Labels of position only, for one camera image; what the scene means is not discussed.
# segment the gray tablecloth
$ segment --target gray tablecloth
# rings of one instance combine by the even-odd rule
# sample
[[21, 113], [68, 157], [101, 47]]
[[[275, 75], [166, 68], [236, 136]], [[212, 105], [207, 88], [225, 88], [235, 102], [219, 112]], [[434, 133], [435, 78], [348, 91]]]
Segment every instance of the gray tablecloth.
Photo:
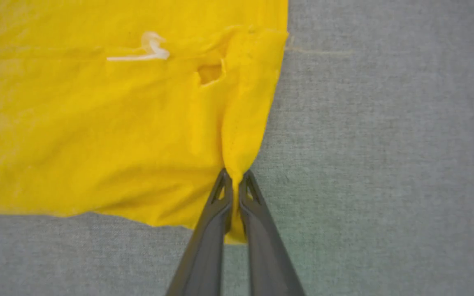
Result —
[[[309, 296], [474, 295], [474, 0], [292, 0], [253, 169]], [[0, 217], [0, 295], [163, 295], [191, 232]], [[224, 295], [248, 294], [227, 247]]]

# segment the yellow fabric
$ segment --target yellow fabric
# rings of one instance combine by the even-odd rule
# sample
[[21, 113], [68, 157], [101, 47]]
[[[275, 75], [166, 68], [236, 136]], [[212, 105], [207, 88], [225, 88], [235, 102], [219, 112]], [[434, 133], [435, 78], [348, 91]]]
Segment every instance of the yellow fabric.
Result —
[[[0, 214], [195, 227], [220, 169], [237, 193], [258, 153], [286, 18], [286, 0], [0, 0]], [[144, 32], [167, 60], [107, 60], [146, 54]]]

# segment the white thread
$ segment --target white thread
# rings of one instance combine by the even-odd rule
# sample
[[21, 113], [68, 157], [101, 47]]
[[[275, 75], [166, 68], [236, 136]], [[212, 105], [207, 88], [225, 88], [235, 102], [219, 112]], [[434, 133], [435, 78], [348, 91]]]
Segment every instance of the white thread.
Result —
[[160, 42], [165, 41], [155, 32], [145, 32], [142, 34], [142, 48], [146, 55], [110, 56], [107, 60], [167, 60], [170, 53], [160, 47]]

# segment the yellow garment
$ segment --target yellow garment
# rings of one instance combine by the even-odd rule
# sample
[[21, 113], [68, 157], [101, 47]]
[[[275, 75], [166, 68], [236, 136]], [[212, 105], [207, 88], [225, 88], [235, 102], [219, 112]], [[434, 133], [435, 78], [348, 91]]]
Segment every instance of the yellow garment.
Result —
[[[286, 0], [0, 0], [0, 214], [195, 227], [220, 169], [237, 193], [258, 153], [286, 18]], [[151, 54], [144, 32], [168, 58], [107, 59]]]

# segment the gray background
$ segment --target gray background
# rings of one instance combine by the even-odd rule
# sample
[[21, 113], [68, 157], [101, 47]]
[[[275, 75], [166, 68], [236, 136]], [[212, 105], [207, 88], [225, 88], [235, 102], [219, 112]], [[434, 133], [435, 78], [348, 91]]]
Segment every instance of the gray background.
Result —
[[[253, 168], [308, 295], [474, 295], [474, 1], [291, 0], [288, 30]], [[0, 295], [163, 295], [190, 233], [0, 217]]]

